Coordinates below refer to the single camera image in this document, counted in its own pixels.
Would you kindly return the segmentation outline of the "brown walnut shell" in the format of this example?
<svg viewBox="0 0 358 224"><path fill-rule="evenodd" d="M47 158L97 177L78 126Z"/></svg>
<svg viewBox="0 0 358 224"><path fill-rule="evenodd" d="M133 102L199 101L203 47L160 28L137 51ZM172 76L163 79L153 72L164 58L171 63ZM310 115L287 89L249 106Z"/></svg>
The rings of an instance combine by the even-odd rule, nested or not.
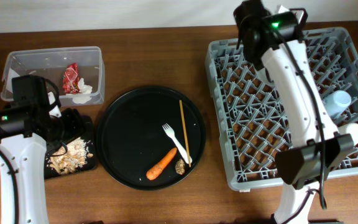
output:
<svg viewBox="0 0 358 224"><path fill-rule="evenodd" d="M175 171L179 175L183 175L185 173L185 161L183 159L179 159L175 165Z"/></svg>

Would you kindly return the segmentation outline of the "red snack wrapper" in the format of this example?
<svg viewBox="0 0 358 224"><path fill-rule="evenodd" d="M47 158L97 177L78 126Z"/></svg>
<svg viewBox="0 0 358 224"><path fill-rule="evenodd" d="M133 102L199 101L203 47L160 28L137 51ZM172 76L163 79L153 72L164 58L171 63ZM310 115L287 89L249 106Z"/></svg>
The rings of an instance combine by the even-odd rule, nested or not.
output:
<svg viewBox="0 0 358 224"><path fill-rule="evenodd" d="M79 73L77 63L67 66L63 75L63 90L66 94L77 94L80 92L78 87Z"/></svg>

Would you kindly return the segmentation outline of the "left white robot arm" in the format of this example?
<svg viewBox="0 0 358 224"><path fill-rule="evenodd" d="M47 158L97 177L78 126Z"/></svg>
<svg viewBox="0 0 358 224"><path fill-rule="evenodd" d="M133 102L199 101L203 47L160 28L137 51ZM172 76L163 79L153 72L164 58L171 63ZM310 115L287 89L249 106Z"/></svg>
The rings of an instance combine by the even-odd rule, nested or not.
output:
<svg viewBox="0 0 358 224"><path fill-rule="evenodd" d="M47 153L85 133L76 109L56 114L46 107L0 111L2 223L48 223L44 166Z"/></svg>

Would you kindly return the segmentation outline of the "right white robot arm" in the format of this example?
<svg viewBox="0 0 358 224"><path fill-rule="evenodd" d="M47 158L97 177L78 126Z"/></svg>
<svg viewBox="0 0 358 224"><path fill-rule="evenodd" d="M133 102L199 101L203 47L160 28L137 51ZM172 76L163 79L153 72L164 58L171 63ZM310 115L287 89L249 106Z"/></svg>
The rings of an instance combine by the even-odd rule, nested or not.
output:
<svg viewBox="0 0 358 224"><path fill-rule="evenodd" d="M327 207L324 181L358 143L358 124L337 127L327 114L306 59L301 20L292 10L234 11L237 45L246 60L277 89L287 114L292 149L275 156L284 185L275 223L307 223L314 195Z"/></svg>

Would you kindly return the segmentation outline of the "blue plastic cup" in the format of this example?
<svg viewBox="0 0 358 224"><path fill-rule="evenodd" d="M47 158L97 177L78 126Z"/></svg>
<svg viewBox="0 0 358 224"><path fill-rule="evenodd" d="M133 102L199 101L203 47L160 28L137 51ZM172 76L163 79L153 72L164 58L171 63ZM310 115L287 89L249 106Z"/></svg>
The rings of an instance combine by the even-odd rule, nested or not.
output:
<svg viewBox="0 0 358 224"><path fill-rule="evenodd" d="M323 99L327 114L334 119L342 114L351 104L352 98L348 92L338 90Z"/></svg>

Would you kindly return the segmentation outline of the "orange carrot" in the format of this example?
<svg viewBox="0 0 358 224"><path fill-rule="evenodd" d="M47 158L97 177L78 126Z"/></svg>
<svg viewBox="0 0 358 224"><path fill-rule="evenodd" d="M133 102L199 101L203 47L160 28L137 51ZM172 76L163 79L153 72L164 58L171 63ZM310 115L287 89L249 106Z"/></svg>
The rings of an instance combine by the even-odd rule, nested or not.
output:
<svg viewBox="0 0 358 224"><path fill-rule="evenodd" d="M146 173L146 177L149 180L155 180L166 168L166 166L169 165L169 163L172 161L172 159L175 157L177 153L177 148L174 147L151 169L149 169Z"/></svg>

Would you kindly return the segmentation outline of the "grey plate with food scraps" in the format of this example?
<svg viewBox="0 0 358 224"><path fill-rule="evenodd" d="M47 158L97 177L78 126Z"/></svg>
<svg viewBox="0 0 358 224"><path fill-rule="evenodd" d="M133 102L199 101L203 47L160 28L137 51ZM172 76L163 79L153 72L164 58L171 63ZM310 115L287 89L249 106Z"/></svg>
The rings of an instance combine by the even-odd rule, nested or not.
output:
<svg viewBox="0 0 358 224"><path fill-rule="evenodd" d="M274 87L273 81L270 79L269 72L266 70L266 68L262 68L258 71L256 71L257 78L262 81L264 84Z"/></svg>

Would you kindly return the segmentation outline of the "white plastic fork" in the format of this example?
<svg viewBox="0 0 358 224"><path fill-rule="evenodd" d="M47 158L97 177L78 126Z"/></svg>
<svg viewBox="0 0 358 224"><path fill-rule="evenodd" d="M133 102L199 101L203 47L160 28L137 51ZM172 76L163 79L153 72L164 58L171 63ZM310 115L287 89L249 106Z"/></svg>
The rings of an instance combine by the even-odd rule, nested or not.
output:
<svg viewBox="0 0 358 224"><path fill-rule="evenodd" d="M190 165L193 160L187 154L187 151L185 150L185 148L180 144L180 142L176 138L173 128L167 123L163 124L162 128L165 131L166 135L173 141L174 145L177 147L177 149L178 149L180 155L182 156L183 160L185 161L185 163Z"/></svg>

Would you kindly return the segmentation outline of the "cream paper cup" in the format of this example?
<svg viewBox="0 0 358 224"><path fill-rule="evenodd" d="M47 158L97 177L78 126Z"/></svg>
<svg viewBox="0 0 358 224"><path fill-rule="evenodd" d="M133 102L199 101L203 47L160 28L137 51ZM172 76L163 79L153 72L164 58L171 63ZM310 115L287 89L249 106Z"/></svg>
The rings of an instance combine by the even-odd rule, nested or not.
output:
<svg viewBox="0 0 358 224"><path fill-rule="evenodd" d="M354 142L354 145L358 144L358 124L357 123L349 123L343 126L338 127L338 131L341 135L350 134L351 138Z"/></svg>

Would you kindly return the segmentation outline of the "wooden chopstick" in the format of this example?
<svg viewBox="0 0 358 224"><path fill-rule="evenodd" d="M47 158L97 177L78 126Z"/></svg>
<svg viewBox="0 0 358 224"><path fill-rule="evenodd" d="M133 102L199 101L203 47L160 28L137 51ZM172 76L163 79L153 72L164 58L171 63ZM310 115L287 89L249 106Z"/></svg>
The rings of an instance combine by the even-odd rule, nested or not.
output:
<svg viewBox="0 0 358 224"><path fill-rule="evenodd" d="M189 146L188 146L188 137L187 137L187 131L186 131L185 115L184 115L182 100L179 100L179 104L180 104L181 122L182 122L182 126L183 126L183 134L184 134L184 140L185 140L186 155L188 158L188 165L189 165L189 167L191 167L192 160L191 160L190 150L189 150Z"/></svg>

